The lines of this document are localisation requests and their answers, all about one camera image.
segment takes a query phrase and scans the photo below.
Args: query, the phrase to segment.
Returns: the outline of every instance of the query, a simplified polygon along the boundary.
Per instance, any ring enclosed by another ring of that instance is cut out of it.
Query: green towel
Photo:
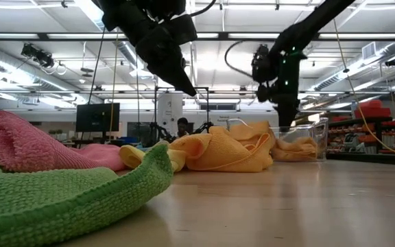
[[[103,228],[166,190],[172,178],[166,145],[125,176],[104,167],[0,170],[0,246],[52,244]]]

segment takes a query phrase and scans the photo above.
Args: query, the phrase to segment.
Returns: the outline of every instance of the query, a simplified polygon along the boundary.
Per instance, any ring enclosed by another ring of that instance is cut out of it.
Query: man
[[[189,122],[185,117],[181,117],[178,119],[178,138],[183,137],[184,135],[188,135],[189,133],[187,132],[187,127],[189,125]]]

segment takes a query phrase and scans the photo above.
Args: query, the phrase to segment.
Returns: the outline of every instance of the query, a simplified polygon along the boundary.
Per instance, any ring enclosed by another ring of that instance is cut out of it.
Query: pink towel
[[[91,144],[81,150],[70,149],[26,120],[3,110],[0,110],[0,166],[13,172],[125,168],[117,146]]]

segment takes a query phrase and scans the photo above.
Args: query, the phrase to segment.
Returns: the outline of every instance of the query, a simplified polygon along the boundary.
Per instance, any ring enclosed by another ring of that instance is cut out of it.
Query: towel
[[[105,167],[0,170],[0,246],[53,244],[108,226],[166,190],[170,166],[167,146],[160,145],[125,176]]]
[[[12,172],[108,167],[124,169],[119,147],[91,144],[82,150],[65,147],[24,119],[0,110],[0,166]]]
[[[169,143],[167,141],[160,141],[154,147],[158,145],[169,145]],[[145,154],[149,152],[152,148],[148,148],[146,152],[143,152],[142,150],[131,145],[124,145],[120,148],[119,154],[121,160],[125,165],[132,169],[135,169],[141,164]],[[169,155],[173,171],[179,172],[184,167],[187,153],[180,150],[168,149],[167,154]]]
[[[298,137],[293,143],[276,140],[272,148],[275,161],[316,161],[318,145],[311,137]]]
[[[209,134],[192,134],[170,144],[172,150],[187,153],[186,165],[195,171],[261,172],[272,164],[271,136],[260,134],[257,142],[236,141],[225,128],[213,126]]]

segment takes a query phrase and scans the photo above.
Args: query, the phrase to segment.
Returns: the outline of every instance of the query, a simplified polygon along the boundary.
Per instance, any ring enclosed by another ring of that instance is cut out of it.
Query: monitor
[[[119,131],[120,103],[77,106],[76,132],[108,132],[112,116],[112,131]]]

